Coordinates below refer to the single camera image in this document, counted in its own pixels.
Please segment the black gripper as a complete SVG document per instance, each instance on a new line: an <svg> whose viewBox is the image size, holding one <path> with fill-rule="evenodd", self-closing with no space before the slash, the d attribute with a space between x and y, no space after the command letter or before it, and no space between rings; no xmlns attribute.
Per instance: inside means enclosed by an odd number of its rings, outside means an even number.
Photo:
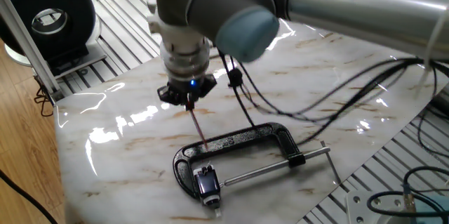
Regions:
<svg viewBox="0 0 449 224"><path fill-rule="evenodd" d="M170 78L168 85L157 89L160 101L174 106L184 106L193 110L195 102L204 98L217 84L212 74L206 74L198 79L176 80Z"/></svg>

